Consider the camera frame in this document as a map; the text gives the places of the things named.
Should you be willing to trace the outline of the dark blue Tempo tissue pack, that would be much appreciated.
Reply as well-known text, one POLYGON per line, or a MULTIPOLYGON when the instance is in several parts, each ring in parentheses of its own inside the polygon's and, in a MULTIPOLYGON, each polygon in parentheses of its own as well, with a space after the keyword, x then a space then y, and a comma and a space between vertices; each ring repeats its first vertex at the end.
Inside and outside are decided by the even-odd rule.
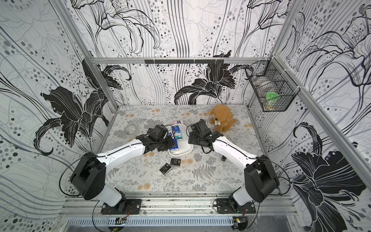
POLYGON ((179 151, 179 146, 178 146, 178 142, 176 139, 173 139, 173 144, 174 146, 170 149, 171 153, 179 151))

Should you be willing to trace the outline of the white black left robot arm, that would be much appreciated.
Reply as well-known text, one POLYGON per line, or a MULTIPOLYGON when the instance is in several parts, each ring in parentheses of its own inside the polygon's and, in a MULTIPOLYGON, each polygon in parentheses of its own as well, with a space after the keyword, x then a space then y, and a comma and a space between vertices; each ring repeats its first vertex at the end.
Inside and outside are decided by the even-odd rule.
POLYGON ((85 200, 99 200, 115 207, 124 202, 124 194, 105 182, 107 174, 124 162, 154 150, 164 151, 174 147, 174 140, 167 136, 152 141, 149 136, 98 155, 87 153, 75 167, 70 182, 85 200))

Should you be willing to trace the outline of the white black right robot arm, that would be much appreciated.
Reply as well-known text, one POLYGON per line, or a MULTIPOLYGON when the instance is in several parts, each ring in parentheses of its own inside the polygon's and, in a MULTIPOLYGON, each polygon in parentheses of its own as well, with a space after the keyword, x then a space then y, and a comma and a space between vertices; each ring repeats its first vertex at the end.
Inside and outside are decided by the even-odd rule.
POLYGON ((257 156, 243 150, 218 131, 209 134, 192 131, 188 142, 221 154, 243 170, 244 186, 231 195, 231 202, 238 206, 252 201, 261 203, 280 185, 267 156, 257 156))

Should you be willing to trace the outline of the blue Vinda tissue pack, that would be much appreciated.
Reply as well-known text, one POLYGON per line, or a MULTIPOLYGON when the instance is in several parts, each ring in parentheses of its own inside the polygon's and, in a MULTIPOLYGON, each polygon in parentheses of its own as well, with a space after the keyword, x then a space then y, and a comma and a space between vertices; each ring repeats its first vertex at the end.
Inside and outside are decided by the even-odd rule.
POLYGON ((172 132, 174 135, 181 134, 181 129, 178 125, 173 125, 172 126, 172 132))

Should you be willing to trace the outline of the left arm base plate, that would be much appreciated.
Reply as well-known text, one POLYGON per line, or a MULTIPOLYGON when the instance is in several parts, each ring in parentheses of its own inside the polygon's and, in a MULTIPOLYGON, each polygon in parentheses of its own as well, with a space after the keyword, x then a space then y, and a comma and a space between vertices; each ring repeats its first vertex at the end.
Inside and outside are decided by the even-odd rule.
POLYGON ((103 215, 138 215, 142 206, 141 199, 121 200, 116 206, 104 203, 101 208, 103 215))

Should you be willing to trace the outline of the white plastic storage box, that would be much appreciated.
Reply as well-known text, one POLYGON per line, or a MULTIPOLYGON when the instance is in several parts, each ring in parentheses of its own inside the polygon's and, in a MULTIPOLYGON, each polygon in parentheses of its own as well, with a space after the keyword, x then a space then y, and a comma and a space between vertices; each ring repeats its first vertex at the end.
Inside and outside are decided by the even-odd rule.
POLYGON ((179 132, 182 136, 182 140, 177 139, 176 143, 176 148, 177 150, 172 148, 168 150, 168 153, 173 157, 180 159, 182 157, 185 157, 187 155, 190 155, 191 152, 193 151, 194 146, 192 144, 188 143, 189 140, 189 135, 187 134, 187 127, 186 125, 179 123, 179 124, 174 124, 172 126, 166 126, 166 128, 169 129, 169 131, 172 131, 173 127, 176 129, 176 127, 179 128, 179 132))

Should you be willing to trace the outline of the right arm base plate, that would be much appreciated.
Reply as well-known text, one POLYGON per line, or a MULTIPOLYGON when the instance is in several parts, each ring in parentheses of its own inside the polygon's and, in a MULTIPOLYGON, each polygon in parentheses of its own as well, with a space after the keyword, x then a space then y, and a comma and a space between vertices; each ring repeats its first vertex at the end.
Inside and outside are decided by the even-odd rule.
POLYGON ((219 214, 255 214, 254 202, 248 202, 243 206, 238 205, 233 199, 217 198, 213 201, 213 207, 219 214))

